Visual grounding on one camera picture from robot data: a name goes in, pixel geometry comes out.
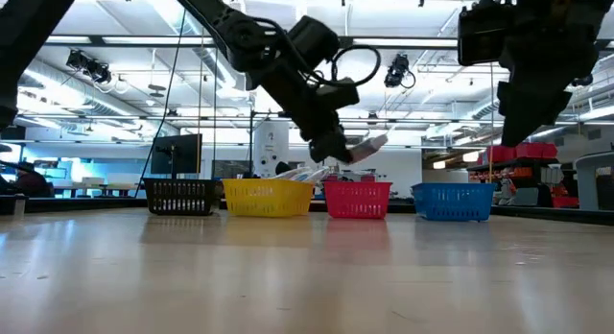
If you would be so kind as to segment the black plastic basket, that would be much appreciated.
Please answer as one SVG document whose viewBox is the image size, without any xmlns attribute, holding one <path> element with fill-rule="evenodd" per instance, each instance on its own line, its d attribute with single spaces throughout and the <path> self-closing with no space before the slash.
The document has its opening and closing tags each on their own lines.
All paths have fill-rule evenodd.
<svg viewBox="0 0 614 334">
<path fill-rule="evenodd" d="M 156 215 L 209 216 L 216 201 L 210 179 L 144 179 L 149 211 Z"/>
</svg>

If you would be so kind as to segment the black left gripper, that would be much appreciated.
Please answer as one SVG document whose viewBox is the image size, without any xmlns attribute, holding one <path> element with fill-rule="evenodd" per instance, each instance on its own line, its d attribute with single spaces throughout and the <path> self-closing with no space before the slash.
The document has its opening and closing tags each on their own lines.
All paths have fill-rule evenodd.
<svg viewBox="0 0 614 334">
<path fill-rule="evenodd" d="M 328 157 L 346 164 L 353 161 L 337 112 L 324 108 L 316 99 L 319 87 L 308 85 L 287 66 L 258 70 L 257 82 L 292 119 L 301 138 L 309 142 L 310 157 L 316 163 Z"/>
</svg>

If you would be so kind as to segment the grey standing desk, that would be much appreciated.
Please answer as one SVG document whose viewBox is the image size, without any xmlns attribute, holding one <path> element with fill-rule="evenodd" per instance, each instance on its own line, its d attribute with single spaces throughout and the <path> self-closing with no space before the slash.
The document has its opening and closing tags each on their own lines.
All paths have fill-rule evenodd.
<svg viewBox="0 0 614 334">
<path fill-rule="evenodd" d="M 596 170 L 612 164 L 614 164 L 614 151 L 583 155 L 575 161 L 581 210 L 599 209 Z"/>
</svg>

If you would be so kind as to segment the blue plastic basket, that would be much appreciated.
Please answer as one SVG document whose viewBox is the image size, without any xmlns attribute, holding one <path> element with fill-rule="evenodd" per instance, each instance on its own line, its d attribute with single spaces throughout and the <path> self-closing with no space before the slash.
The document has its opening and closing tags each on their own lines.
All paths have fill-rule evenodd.
<svg viewBox="0 0 614 334">
<path fill-rule="evenodd" d="M 428 221 L 484 222 L 490 216 L 493 183 L 419 183 L 412 187 L 416 213 Z"/>
</svg>

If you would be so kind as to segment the blue white toothbrush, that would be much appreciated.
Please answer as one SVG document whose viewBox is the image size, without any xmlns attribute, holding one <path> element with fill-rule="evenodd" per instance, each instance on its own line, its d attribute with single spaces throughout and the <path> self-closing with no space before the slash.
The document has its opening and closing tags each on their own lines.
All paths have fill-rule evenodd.
<svg viewBox="0 0 614 334">
<path fill-rule="evenodd" d="M 311 173 L 312 169 L 309 167 L 300 167 L 296 169 L 292 169 L 286 172 L 283 172 L 279 175 L 272 177 L 272 179 L 292 179 L 293 177 L 303 174 L 303 173 Z"/>
<path fill-rule="evenodd" d="M 310 170 L 301 174 L 298 177 L 299 181 L 317 183 L 321 182 L 323 179 L 327 178 L 331 174 L 330 167 L 322 167 L 317 170 Z"/>
</svg>

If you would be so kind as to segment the yellow plastic basket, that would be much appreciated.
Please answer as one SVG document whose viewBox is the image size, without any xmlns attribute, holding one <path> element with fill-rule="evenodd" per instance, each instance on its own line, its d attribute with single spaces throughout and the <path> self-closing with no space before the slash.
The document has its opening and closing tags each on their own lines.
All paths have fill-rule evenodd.
<svg viewBox="0 0 614 334">
<path fill-rule="evenodd" d="M 294 217 L 309 212 L 314 184 L 289 179 L 224 179 L 227 210 L 237 216 Z"/>
</svg>

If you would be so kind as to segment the red storage bins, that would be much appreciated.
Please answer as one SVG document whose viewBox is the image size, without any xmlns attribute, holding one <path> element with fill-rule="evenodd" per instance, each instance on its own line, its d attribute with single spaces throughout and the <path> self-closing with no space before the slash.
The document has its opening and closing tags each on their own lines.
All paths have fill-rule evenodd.
<svg viewBox="0 0 614 334">
<path fill-rule="evenodd" d="M 498 163 L 517 158 L 555 159 L 557 147 L 555 144 L 543 142 L 525 142 L 515 147 L 494 146 L 486 150 L 482 160 Z"/>
</svg>

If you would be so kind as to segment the red plastic basket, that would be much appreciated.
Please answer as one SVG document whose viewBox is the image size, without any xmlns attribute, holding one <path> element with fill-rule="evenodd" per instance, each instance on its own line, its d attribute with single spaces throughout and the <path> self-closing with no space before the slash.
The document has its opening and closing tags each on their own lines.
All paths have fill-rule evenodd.
<svg viewBox="0 0 614 334">
<path fill-rule="evenodd" d="M 341 219 L 384 219 L 389 210 L 391 182 L 327 181 L 328 214 Z"/>
</svg>

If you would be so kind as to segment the white column machine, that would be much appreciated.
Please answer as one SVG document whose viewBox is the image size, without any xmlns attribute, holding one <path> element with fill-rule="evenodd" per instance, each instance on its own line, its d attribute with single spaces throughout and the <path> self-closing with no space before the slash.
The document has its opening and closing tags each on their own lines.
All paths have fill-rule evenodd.
<svg viewBox="0 0 614 334">
<path fill-rule="evenodd" d="M 253 166 L 254 173 L 261 178 L 276 175 L 275 168 L 280 161 L 289 160 L 288 122 L 263 121 L 254 130 Z"/>
</svg>

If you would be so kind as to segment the person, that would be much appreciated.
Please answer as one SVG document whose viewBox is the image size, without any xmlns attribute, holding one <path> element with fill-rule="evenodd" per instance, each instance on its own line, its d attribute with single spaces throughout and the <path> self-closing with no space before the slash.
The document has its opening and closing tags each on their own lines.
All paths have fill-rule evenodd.
<svg viewBox="0 0 614 334">
<path fill-rule="evenodd" d="M 46 179 L 35 171 L 33 163 L 20 161 L 14 186 L 20 193 L 34 198 L 50 198 L 54 195 Z"/>
</svg>

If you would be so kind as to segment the dark storage shelf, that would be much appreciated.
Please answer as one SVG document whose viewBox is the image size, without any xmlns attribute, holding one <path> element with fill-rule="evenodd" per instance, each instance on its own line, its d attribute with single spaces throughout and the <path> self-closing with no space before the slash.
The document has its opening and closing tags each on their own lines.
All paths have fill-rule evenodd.
<svg viewBox="0 0 614 334">
<path fill-rule="evenodd" d="M 517 158 L 467 171 L 470 181 L 494 183 L 494 203 L 508 206 L 552 208 L 553 189 L 564 178 L 557 160 L 544 158 Z"/>
</svg>

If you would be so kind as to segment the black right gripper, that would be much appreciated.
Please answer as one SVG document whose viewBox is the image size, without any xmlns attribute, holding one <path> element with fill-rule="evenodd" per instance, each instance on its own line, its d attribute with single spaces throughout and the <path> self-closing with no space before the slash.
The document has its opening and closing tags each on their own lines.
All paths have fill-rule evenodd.
<svg viewBox="0 0 614 334">
<path fill-rule="evenodd" d="M 596 62 L 601 0 L 516 0 L 500 65 L 501 144 L 516 147 L 542 126 L 553 126 L 572 97 L 565 91 Z"/>
</svg>

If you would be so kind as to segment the white red-blue toothpaste tube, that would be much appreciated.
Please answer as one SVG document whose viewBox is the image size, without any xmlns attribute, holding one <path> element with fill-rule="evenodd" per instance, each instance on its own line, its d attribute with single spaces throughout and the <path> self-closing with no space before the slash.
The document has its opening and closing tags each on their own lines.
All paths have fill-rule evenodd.
<svg viewBox="0 0 614 334">
<path fill-rule="evenodd" d="M 358 163 L 371 155 L 376 154 L 389 141 L 388 136 L 380 134 L 375 137 L 370 137 L 363 142 L 349 149 L 351 160 L 350 164 Z"/>
</svg>

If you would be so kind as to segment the black monitor on stand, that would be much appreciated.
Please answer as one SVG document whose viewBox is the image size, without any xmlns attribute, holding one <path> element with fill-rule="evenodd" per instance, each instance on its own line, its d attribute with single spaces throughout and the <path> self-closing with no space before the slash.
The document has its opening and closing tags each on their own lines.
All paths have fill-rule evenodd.
<svg viewBox="0 0 614 334">
<path fill-rule="evenodd" d="M 198 174 L 201 171 L 201 134 L 158 137 L 153 141 L 151 173 L 170 175 Z"/>
</svg>

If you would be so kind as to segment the black aluminium table frame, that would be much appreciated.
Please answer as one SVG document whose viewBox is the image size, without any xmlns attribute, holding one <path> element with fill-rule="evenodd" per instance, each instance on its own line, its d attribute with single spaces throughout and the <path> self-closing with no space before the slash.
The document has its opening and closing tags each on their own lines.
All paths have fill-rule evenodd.
<svg viewBox="0 0 614 334">
<path fill-rule="evenodd" d="M 76 210 L 102 210 L 111 208 L 148 207 L 147 200 L 134 198 L 94 198 L 94 199 L 52 199 L 35 198 L 25 200 L 26 213 L 61 212 Z M 0 195 L 0 215 L 12 214 L 15 199 L 13 196 Z M 314 201 L 311 212 L 326 212 L 326 204 Z M 389 204 L 389 214 L 415 214 L 413 204 Z M 557 222 L 570 222 L 597 226 L 614 227 L 614 211 L 585 211 L 568 208 L 542 208 L 523 206 L 492 206 L 491 215 L 522 217 Z"/>
</svg>

